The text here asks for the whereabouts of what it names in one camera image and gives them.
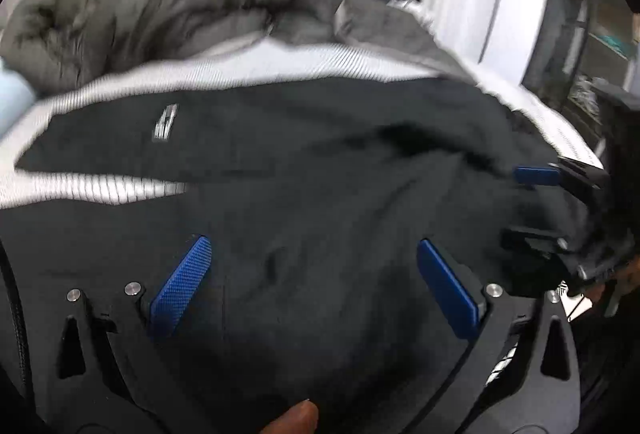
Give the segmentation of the person's left hand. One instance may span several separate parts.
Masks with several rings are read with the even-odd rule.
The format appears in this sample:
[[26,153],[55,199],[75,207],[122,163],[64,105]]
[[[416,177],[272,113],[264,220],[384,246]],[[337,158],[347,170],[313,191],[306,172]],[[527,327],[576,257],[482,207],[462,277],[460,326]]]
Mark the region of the person's left hand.
[[318,407],[306,399],[270,422],[262,434],[314,434],[318,424]]

